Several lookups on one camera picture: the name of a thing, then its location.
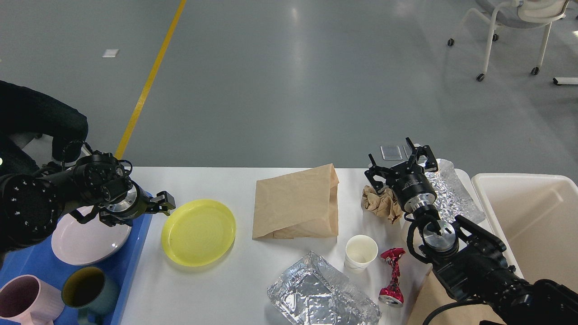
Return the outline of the brown paper bag under arm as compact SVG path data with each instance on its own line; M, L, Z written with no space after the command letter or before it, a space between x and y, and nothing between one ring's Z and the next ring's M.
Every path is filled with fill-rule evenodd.
M421 325L425 318L436 308L454 302L446 293L432 271L427 273L425 282L407 320L407 325ZM449 309L440 313L430 322L431 325L478 325L487 320L504 325L488 305L468 305Z

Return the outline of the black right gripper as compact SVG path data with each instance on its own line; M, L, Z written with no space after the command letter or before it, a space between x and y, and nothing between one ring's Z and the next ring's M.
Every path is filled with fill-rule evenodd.
M373 154L368 154L370 165L364 175L376 194L382 195L390 187L403 212L413 213L435 203L437 195L425 173L438 172L439 166L429 145L416 146L409 137L406 137L406 143L411 149L406 164L381 167L376 164ZM425 163L420 165L419 159L423 157Z

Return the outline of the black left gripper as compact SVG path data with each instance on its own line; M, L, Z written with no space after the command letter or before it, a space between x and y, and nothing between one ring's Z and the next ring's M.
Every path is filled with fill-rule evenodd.
M133 220L143 214L171 215L176 203L172 194L161 191L155 197L149 197L137 183L132 182L124 199L114 204L105 205L99 211L99 220L108 227L115 225L133 226Z

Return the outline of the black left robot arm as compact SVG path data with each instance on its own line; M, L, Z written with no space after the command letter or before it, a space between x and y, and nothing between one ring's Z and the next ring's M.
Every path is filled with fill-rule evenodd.
M169 216L175 198L166 191L150 196L131 179L132 164L92 150L70 168L47 176L1 177L1 258L43 242L68 214L80 224L97 218L108 227L132 226L143 214Z

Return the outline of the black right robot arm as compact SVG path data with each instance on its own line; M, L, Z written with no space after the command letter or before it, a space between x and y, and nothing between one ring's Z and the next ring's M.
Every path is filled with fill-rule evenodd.
M467 305L489 305L507 325L575 325L577 294L550 279L529 283L515 274L503 253L507 247L496 235L457 214L454 222L441 219L437 195L426 177L439 165L427 145L411 149L407 161L390 168L371 165L365 176L377 194L392 190L409 224L408 252L432 264L436 279L453 302L432 311L428 325L440 313Z

